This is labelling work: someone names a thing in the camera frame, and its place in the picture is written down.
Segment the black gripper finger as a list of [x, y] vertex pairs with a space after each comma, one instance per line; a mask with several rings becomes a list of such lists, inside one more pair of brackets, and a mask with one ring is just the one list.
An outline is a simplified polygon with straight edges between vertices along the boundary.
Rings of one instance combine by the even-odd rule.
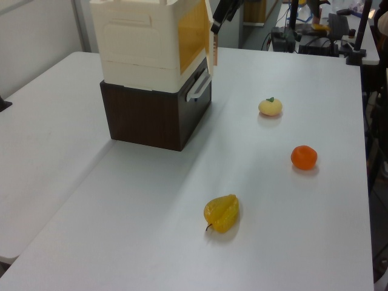
[[222, 24], [225, 21], [226, 14], [228, 12], [228, 1], [220, 0], [213, 13], [213, 24], [211, 31], [214, 34], [218, 34]]
[[232, 21], [236, 11], [243, 5], [243, 0], [229, 0], [227, 1], [226, 20]]

